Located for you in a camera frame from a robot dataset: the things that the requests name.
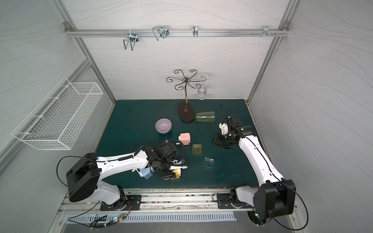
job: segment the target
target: purple bowl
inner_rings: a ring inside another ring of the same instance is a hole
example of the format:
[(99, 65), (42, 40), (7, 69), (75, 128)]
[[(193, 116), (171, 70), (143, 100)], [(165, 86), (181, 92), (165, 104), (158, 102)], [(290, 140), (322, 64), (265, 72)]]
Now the purple bowl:
[(171, 130), (172, 123), (167, 118), (159, 119), (156, 122), (156, 130), (158, 133), (168, 133)]

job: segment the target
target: pink bottle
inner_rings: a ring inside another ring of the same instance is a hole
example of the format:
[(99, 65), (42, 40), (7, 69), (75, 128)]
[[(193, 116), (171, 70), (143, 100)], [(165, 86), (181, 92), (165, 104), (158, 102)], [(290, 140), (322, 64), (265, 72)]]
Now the pink bottle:
[(181, 141), (184, 145), (189, 145), (190, 133), (181, 133), (179, 136), (179, 141)]

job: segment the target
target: white wall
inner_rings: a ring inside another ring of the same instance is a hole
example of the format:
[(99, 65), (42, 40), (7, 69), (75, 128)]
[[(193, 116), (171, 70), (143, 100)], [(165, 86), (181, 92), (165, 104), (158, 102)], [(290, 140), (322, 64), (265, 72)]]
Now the white wall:
[[(0, 2), (0, 151), (29, 111), (82, 61), (51, 1)], [(78, 81), (98, 82), (90, 68)], [(71, 151), (21, 147), (0, 175), (0, 232), (48, 230), (67, 193), (55, 175), (57, 162), (66, 155), (94, 151), (110, 106), (103, 95)], [(68, 158), (61, 162), (62, 177), (75, 162)]]
[[(288, 0), (63, 0), (78, 29), (277, 28)], [(182, 99), (175, 69), (204, 72), (207, 98), (247, 98), (272, 38), (139, 38), (134, 51), (124, 38), (85, 38), (116, 99)], [(188, 97), (197, 91), (188, 88)]]
[(372, 232), (373, 2), (301, 0), (290, 30), (251, 103), (261, 139), (305, 232)]
[(0, 2), (0, 151), (17, 125), (82, 61), (51, 1)]

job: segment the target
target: yellow object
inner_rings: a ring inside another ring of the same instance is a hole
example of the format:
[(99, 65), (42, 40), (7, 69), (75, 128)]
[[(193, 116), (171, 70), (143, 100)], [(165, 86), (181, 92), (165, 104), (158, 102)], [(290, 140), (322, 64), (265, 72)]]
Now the yellow object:
[(171, 180), (179, 179), (181, 176), (181, 168), (172, 170), (173, 173), (176, 174), (176, 178), (171, 178)]
[(201, 144), (193, 144), (192, 146), (193, 153), (202, 153), (202, 145)]

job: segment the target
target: ventilation grille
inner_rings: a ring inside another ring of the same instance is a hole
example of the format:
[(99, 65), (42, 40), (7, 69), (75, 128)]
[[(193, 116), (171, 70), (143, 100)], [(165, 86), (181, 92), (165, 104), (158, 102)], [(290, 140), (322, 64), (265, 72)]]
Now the ventilation grille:
[[(99, 223), (107, 223), (121, 213), (107, 214), (107, 218)], [(106, 214), (83, 214), (72, 218), (72, 221), (78, 223), (91, 223)], [(214, 221), (236, 221), (233, 211), (210, 211), (210, 212), (159, 212), (159, 213), (130, 213), (121, 223), (154, 223), (154, 222), (214, 222)]]

